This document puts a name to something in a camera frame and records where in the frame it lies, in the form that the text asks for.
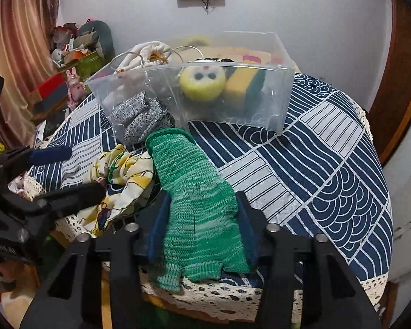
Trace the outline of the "striped orange curtain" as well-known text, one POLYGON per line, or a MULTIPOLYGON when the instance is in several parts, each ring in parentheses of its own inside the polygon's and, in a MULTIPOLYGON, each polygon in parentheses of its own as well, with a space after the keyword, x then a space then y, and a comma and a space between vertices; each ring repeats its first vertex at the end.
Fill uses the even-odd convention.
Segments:
POLYGON ((0 0, 0 142, 13 149, 35 133, 29 95, 55 74, 50 31, 59 0, 0 0))

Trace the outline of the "yellow green sponge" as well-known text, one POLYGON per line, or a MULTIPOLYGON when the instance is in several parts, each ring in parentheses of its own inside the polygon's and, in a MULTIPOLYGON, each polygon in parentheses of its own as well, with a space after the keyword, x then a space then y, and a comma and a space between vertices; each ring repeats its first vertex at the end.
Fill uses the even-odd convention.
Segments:
POLYGON ((237 67, 225 83, 222 98, 233 109, 246 110, 259 101, 265 77, 263 68, 237 67))

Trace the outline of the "yellow floral cloth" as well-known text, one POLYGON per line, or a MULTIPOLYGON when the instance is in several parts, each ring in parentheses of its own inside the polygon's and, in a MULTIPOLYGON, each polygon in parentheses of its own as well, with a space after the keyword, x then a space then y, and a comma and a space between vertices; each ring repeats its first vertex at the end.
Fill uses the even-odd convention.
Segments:
POLYGON ((101 236, 113 222, 133 214, 149 199, 153 188, 153 159, 144 151, 134 155, 122 144, 96 157, 83 181, 104 186, 100 204, 78 213, 80 224, 92 236, 101 236))

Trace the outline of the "grey knitted sock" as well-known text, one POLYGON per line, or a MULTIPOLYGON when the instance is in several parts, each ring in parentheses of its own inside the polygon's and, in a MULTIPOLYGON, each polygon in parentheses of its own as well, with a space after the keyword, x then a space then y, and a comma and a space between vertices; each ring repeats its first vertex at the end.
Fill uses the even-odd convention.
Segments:
POLYGON ((116 138, 127 147, 145 142, 153 132, 175 127, 168 109, 144 91, 114 106, 109 120, 116 138))

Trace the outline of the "green knitted glove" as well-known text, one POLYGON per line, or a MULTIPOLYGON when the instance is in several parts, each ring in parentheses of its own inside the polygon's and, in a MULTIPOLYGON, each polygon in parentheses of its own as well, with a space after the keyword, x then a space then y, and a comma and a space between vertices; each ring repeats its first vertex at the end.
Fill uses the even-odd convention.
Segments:
POLYGON ((223 271, 248 273, 232 186, 182 129, 162 129, 145 142, 165 192, 149 233, 151 281, 179 292, 183 278, 218 280, 223 271))

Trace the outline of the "cream drawstring pouch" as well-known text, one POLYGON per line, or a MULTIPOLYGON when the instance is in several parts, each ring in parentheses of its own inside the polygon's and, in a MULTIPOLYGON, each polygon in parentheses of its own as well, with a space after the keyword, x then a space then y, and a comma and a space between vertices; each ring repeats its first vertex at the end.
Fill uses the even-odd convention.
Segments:
POLYGON ((150 41, 135 45, 130 50, 119 54, 115 59, 122 61, 115 67, 114 75, 118 75, 115 81, 119 84, 104 98, 102 105, 107 109, 112 109, 121 102, 137 93, 145 78, 144 72, 128 74, 130 70, 142 70, 144 68, 160 66, 169 63, 169 58, 173 53, 166 43, 161 41, 150 41))

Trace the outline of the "clear plastic storage box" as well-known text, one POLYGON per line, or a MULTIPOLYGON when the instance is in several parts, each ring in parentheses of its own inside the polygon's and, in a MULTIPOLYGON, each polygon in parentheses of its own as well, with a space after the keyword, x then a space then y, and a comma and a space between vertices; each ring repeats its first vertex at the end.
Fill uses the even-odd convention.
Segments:
POLYGON ((231 123, 281 132, 295 63, 274 33, 222 32, 135 45, 86 82, 117 137, 133 109, 160 107, 175 125, 231 123))

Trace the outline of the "red box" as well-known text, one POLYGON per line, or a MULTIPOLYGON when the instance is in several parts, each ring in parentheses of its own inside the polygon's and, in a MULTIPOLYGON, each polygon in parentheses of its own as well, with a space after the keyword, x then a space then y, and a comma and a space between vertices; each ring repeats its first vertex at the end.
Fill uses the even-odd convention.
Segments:
POLYGON ((39 84, 33 92, 29 94, 29 102, 31 104, 39 103, 45 100, 50 94, 64 83, 64 77, 62 73, 57 73, 51 76, 49 79, 39 84))

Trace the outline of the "green cardboard box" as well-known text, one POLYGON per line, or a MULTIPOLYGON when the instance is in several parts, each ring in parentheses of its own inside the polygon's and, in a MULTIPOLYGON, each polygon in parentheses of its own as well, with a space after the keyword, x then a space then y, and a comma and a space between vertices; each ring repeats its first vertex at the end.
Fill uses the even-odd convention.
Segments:
POLYGON ((80 81, 85 82, 92 75, 94 75, 98 70, 106 65, 105 60, 101 58, 97 52, 92 52, 83 56, 80 59, 75 59, 72 62, 60 67, 58 73, 61 73, 63 79, 67 79, 66 70, 71 70, 75 68, 77 74, 80 77, 80 81))

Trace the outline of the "pink rabbit toy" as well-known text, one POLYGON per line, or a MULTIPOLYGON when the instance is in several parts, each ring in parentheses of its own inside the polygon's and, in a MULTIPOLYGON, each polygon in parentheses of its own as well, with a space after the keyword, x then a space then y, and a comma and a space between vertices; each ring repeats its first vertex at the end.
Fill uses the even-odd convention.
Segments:
POLYGON ((84 87, 82 81, 80 81, 80 76, 77 74, 75 67, 66 71, 67 74, 67 93, 68 100, 67 106, 70 111, 76 109, 79 103, 87 96, 87 90, 84 87))

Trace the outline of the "yellow round plush toy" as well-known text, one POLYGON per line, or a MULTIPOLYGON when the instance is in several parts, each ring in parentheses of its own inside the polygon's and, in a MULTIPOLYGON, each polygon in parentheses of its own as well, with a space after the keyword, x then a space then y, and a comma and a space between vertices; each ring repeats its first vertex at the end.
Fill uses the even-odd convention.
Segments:
POLYGON ((195 102, 211 102, 223 92, 226 73, 220 66, 194 63, 185 67, 179 76, 179 87, 184 95, 195 102))

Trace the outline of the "navy white patterned tablecloth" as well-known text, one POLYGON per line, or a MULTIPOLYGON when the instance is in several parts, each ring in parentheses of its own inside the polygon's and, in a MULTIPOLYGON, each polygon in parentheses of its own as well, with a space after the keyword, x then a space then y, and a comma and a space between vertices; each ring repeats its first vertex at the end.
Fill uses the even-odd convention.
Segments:
POLYGON ((252 207, 297 236, 324 234, 358 280, 388 274, 393 216, 382 166, 357 112, 333 86, 295 75, 284 130, 193 121, 166 129, 197 146, 252 207))

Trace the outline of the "white stickered cabinet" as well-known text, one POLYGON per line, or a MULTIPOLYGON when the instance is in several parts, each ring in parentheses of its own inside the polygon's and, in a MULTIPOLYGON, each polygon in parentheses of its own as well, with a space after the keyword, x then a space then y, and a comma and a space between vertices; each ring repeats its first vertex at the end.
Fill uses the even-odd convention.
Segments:
POLYGON ((406 137, 384 168, 393 211, 393 260, 388 280, 397 293, 392 322, 411 302, 411 137, 406 137))

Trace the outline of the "white lace table trim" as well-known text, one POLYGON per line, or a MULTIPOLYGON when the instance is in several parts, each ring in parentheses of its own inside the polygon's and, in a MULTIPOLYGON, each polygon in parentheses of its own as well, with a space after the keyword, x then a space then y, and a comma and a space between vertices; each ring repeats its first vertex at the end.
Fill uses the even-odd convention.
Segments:
MULTIPOLYGON (((36 196, 45 193, 45 189, 34 178, 26 173, 23 177, 13 180, 10 183, 11 190, 17 190, 16 186, 23 186, 18 190, 19 195, 33 200, 36 196)), ((56 228, 50 233, 60 244, 67 247, 82 234, 89 233, 75 215, 56 221, 56 228)), ((149 282, 147 273, 139 272, 145 298, 157 305, 168 307, 164 303, 174 305, 183 310, 196 310, 203 312, 221 321, 243 320, 254 321, 258 310, 262 289, 249 287, 247 277, 243 278, 243 285, 236 286, 221 282, 193 283, 189 280, 182 280, 182 293, 175 294, 161 290, 149 282)), ((361 281, 371 304, 376 303, 382 298, 387 284, 388 274, 372 277, 366 281, 361 281)), ((292 310, 292 322, 297 323, 301 320, 303 290, 294 291, 294 301, 292 310)))

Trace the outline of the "grey green plush chair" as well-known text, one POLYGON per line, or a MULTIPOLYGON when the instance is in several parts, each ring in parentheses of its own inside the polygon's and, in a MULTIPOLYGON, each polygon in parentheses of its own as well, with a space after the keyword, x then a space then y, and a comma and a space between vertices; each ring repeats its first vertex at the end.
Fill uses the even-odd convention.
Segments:
POLYGON ((78 37, 84 44, 90 44, 90 50, 96 51, 105 63, 116 55, 110 27, 105 22, 92 20, 78 29, 78 37))

